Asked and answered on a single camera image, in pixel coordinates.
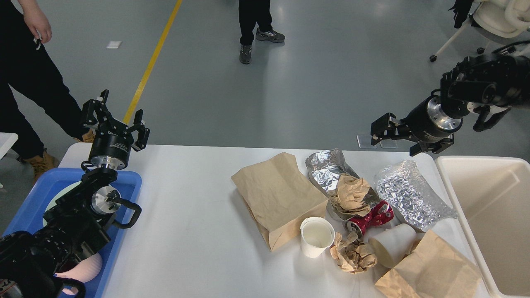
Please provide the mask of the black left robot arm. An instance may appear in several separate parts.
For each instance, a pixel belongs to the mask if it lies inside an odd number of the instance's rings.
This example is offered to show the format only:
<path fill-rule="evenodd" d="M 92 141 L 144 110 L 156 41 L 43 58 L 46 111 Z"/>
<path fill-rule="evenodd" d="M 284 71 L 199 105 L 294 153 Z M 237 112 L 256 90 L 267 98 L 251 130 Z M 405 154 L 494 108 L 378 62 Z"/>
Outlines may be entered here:
<path fill-rule="evenodd" d="M 146 147 L 150 130 L 142 122 L 142 110 L 135 113 L 132 126 L 112 117 L 108 93 L 103 90 L 83 105 L 81 123 L 95 130 L 95 139 L 81 163 L 80 184 L 43 214 L 43 228 L 1 238 L 2 298 L 56 298 L 65 286 L 76 288 L 76 297 L 83 298 L 87 290 L 81 281 L 55 274 L 99 252 L 111 241 L 111 225 L 127 229 L 137 222 L 141 207 L 123 198 L 111 183 L 128 166 L 131 150 Z"/>

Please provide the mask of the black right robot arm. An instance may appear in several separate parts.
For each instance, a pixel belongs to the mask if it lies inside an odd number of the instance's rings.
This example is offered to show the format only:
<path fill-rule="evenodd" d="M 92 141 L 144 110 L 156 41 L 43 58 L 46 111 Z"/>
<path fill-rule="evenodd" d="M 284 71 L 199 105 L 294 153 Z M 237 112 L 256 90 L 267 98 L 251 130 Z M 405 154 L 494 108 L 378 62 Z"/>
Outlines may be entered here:
<path fill-rule="evenodd" d="M 476 132 L 494 127 L 512 108 L 529 108 L 529 71 L 527 56 L 515 55 L 518 45 L 528 40 L 484 53 L 465 57 L 451 71 L 444 73 L 440 87 L 398 120 L 386 113 L 371 124 L 372 146 L 385 140 L 405 139 L 414 143 L 410 156 L 419 153 L 439 154 L 454 143 L 454 134 L 469 113 L 478 114 Z"/>

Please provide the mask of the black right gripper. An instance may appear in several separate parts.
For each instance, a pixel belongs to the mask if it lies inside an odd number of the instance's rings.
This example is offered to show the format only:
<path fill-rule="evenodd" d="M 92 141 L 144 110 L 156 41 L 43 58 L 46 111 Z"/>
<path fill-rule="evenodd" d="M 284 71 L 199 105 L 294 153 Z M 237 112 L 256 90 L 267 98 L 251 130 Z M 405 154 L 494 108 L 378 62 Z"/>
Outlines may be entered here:
<path fill-rule="evenodd" d="M 371 145 L 381 141 L 407 140 L 418 142 L 410 147 L 410 156 L 431 151 L 439 154 L 454 144 L 449 137 L 462 127 L 462 119 L 449 117 L 442 109 L 439 96 L 431 96 L 411 110 L 405 119 L 397 120 L 386 113 L 371 123 Z"/>

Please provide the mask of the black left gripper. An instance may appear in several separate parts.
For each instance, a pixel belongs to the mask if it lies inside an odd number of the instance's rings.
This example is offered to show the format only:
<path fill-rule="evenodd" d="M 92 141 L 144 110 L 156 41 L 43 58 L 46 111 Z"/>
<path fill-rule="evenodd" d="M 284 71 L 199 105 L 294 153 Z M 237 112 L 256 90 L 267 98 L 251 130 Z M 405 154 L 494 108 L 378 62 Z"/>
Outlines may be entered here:
<path fill-rule="evenodd" d="M 96 167 L 122 170 L 128 166 L 131 148 L 145 149 L 150 130 L 142 122 L 143 109 L 136 111 L 132 126 L 112 117 L 107 108 L 108 94 L 109 90 L 103 90 L 82 107 L 82 125 L 97 131 L 88 161 Z M 123 131 L 124 135 L 115 134 Z"/>

